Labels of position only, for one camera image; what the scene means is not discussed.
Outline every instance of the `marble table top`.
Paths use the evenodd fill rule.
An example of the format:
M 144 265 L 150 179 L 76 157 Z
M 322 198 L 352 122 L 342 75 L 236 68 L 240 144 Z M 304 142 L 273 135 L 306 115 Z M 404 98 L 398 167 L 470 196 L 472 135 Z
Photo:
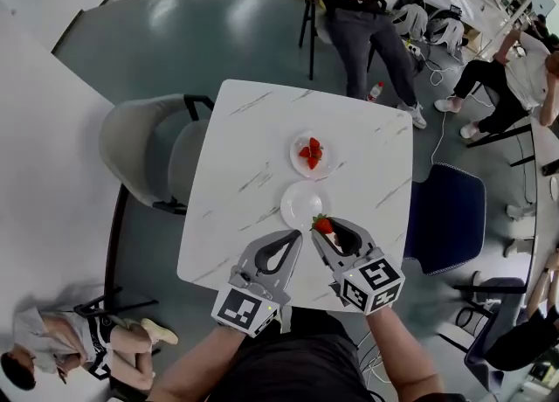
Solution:
M 542 166 L 552 161 L 559 160 L 559 139 L 547 127 L 530 117 L 532 126 L 532 139 L 534 141 L 535 155 L 535 185 L 536 185 L 536 210 L 535 210 L 535 242 L 534 263 L 528 281 L 527 299 L 534 291 L 535 284 L 542 274 L 543 268 L 559 242 L 559 204 L 551 197 L 549 180 L 544 177 Z
M 293 87 L 227 80 L 221 86 L 198 162 L 177 266 L 178 276 L 221 288 L 246 246 L 286 230 L 280 200 L 304 180 L 289 147 L 311 129 L 335 145 L 339 165 L 321 185 L 332 214 L 366 228 L 397 263 L 404 255 L 411 199 L 411 118 L 394 108 Z M 291 305 L 343 307 L 332 272 L 310 232 L 286 291 Z

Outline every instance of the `man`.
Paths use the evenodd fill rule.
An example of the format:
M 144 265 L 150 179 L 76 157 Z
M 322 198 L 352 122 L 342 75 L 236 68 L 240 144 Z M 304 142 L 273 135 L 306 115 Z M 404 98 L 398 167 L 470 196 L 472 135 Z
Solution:
M 389 307 L 367 316 L 400 402 L 465 401 L 445 395 L 430 358 Z M 165 372 L 152 402 L 370 402 L 356 348 L 342 324 L 321 310 L 293 308 L 291 332 L 271 322 L 255 339 L 224 326 Z
M 521 310 L 524 295 L 476 294 L 477 302 L 496 299 L 500 303 L 491 308 L 497 315 L 483 344 L 485 359 L 498 370 L 515 371 L 533 363 L 541 354 L 559 341 L 559 314 L 556 310 L 559 284 L 559 247 L 543 269 L 525 310 Z M 479 285 L 480 272 L 473 275 L 473 285 Z M 549 285 L 547 316 L 538 306 Z M 522 286 L 520 278 L 492 278 L 482 286 Z
M 342 57 L 348 75 L 347 96 L 365 99 L 367 58 L 371 36 L 383 59 L 397 95 L 398 108 L 408 112 L 417 128 L 427 127 L 413 90 L 413 68 L 390 17 L 379 0 L 322 0 L 327 9 L 327 30 Z
M 546 26 L 546 23 L 547 19 L 545 18 L 545 16 L 543 14 L 539 14 L 532 20 L 532 22 L 526 28 L 525 32 L 529 36 L 544 42 L 544 40 L 549 37 L 549 30 Z
M 507 60 L 507 53 L 514 43 L 520 42 L 526 56 Z M 542 106 L 539 120 L 547 127 L 556 117 L 554 101 L 559 77 L 559 52 L 550 54 L 548 48 L 526 32 L 510 31 L 493 62 L 471 61 L 454 88 L 454 97 L 436 100 L 440 112 L 458 113 L 466 96 L 476 82 L 490 87 L 500 96 L 499 105 L 482 121 L 474 121 L 460 130 L 465 139 L 481 133 L 501 133 L 524 118 L 531 110 Z
M 57 372 L 66 382 L 70 371 L 104 356 L 114 378 L 146 391 L 153 383 L 152 345 L 178 342 L 170 330 L 147 318 L 125 329 L 105 316 L 87 320 L 70 311 L 39 313 L 37 308 L 16 314 L 13 335 L 15 345 L 0 364 L 6 377 L 26 391 L 35 387 L 36 367 Z

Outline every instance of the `black pants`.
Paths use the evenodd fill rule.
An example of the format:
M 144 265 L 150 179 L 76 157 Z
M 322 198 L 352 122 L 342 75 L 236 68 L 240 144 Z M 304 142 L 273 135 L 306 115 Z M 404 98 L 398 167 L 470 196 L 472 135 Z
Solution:
M 472 60 L 466 65 L 462 77 L 454 88 L 454 94 L 465 99 L 473 90 L 476 82 L 491 88 L 500 97 L 495 111 L 480 121 L 481 133 L 502 133 L 515 122 L 528 116 L 528 111 L 524 109 L 508 87 L 505 67 L 499 62 Z
M 369 91 L 367 59 L 370 41 L 373 41 L 376 51 L 388 69 L 396 94 L 406 105 L 415 107 L 418 99 L 413 90 L 410 53 L 405 49 L 388 15 L 335 9 L 327 20 L 326 28 L 348 75 L 348 97 L 365 99 Z
M 343 328 L 341 322 L 329 315 L 325 310 L 314 310 L 311 308 L 293 308 L 291 314 L 291 332 L 288 334 L 280 333 L 281 326 L 277 320 L 272 321 L 256 337 L 249 336 L 243 340 L 240 349 L 254 346 L 258 343 L 269 342 L 280 336 L 302 337 L 316 335 L 338 335 L 353 343 L 348 333 Z

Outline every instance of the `red strawberry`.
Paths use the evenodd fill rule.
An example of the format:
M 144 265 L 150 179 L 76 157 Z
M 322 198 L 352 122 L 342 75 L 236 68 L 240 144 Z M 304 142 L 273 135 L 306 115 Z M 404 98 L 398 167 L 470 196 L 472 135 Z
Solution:
M 311 137 L 311 139 L 308 140 L 308 145 L 311 147 L 311 149 L 318 149 L 321 146 L 318 140 L 313 137 Z
M 313 228 L 316 231 L 321 232 L 322 234 L 331 234 L 332 232 L 334 232 L 332 224 L 325 215 L 319 214 L 318 217 L 315 217 L 313 219 Z
M 311 149 L 309 149 L 308 147 L 304 147 L 299 152 L 299 156 L 302 156 L 303 158 L 309 158 L 311 156 Z
M 311 149 L 311 157 L 320 160 L 322 158 L 322 149 Z
M 308 167 L 311 168 L 311 170 L 313 170 L 316 167 L 316 165 L 318 164 L 318 159 L 313 158 L 311 156 L 310 158 L 307 159 L 307 164 L 308 164 Z

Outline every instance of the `white plate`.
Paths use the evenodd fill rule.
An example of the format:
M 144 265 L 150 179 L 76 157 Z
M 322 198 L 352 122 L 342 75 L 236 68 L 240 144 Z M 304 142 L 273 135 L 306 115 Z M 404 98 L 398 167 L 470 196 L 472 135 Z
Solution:
M 323 147 L 322 159 L 318 162 L 316 167 L 311 170 L 308 167 L 307 159 L 299 156 L 299 152 L 304 147 L 308 147 L 308 140 L 311 136 L 313 136 L 313 132 L 310 130 L 296 136 L 289 148 L 289 157 L 291 158 L 291 163 L 295 170 L 302 176 L 312 178 L 313 180 L 320 180 L 321 178 L 326 178 L 336 170 L 338 167 L 338 157 L 334 146 L 332 146 L 328 139 L 315 135 L 314 137 Z
M 281 198 L 281 216 L 294 230 L 310 230 L 313 217 L 330 214 L 328 194 L 313 181 L 292 184 Z
M 559 198 L 559 184 L 557 183 L 557 179 L 555 177 L 551 177 L 549 180 L 549 189 L 551 190 L 551 198 L 553 198 L 553 201 L 556 202 Z

